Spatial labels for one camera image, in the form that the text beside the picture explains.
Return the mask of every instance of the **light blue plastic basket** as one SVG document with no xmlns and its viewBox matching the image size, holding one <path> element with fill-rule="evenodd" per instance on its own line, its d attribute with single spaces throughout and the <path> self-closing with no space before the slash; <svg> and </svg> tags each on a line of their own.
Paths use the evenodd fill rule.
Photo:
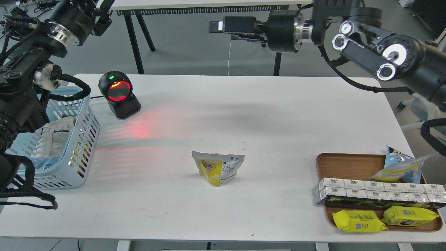
<svg viewBox="0 0 446 251">
<path fill-rule="evenodd" d="M 51 93 L 71 96 L 79 91 L 81 88 L 70 86 L 59 87 Z M 36 168 L 34 187 L 38 189 L 76 188 L 84 184 L 99 133 L 99 123 L 88 105 L 89 101 L 90 96 L 70 102 L 49 100 L 46 113 L 50 121 L 76 116 L 76 123 L 59 161 L 45 169 Z M 34 157 L 41 133 L 42 128 L 34 133 L 19 134 L 6 153 Z M 18 174 L 25 177 L 25 170 L 20 168 Z"/>
</svg>

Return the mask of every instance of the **brown tray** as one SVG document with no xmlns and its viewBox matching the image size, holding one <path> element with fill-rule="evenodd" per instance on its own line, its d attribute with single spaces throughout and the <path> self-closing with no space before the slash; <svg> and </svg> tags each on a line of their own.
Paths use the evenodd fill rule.
<svg viewBox="0 0 446 251">
<path fill-rule="evenodd" d="M 379 170 L 383 169 L 385 155 L 366 154 L 337 154 L 322 153 L 316 158 L 319 180 L 322 178 L 338 178 L 351 180 L 368 180 Z M 424 177 L 421 176 L 421 183 L 425 184 Z M 336 227 L 333 220 L 333 213 L 341 210 L 358 210 L 354 208 L 325 207 L 328 221 Z M 374 210 L 378 218 L 383 218 L 384 210 Z M 440 217 L 421 226 L 393 226 L 387 225 L 389 230 L 397 231 L 430 231 L 435 232 L 443 227 L 443 220 Z"/>
</svg>

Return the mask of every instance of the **white snack bag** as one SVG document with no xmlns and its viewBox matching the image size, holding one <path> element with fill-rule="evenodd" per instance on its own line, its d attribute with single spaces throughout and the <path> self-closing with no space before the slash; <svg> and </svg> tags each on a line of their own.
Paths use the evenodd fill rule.
<svg viewBox="0 0 446 251">
<path fill-rule="evenodd" d="M 232 180 L 237 175 L 237 169 L 245 160 L 244 155 L 221 155 L 192 152 L 201 176 L 207 178 L 212 186 L 219 187 Z"/>
</svg>

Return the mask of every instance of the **yellow wrapped package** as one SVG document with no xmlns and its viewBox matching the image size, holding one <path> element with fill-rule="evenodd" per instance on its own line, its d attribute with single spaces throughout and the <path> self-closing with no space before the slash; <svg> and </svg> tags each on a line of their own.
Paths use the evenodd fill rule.
<svg viewBox="0 0 446 251">
<path fill-rule="evenodd" d="M 342 210 L 333 214 L 338 229 L 348 233 L 378 233 L 388 230 L 372 210 Z"/>
<path fill-rule="evenodd" d="M 439 217 L 438 213 L 418 207 L 393 206 L 384 211 L 382 222 L 388 225 L 419 226 Z"/>
</svg>

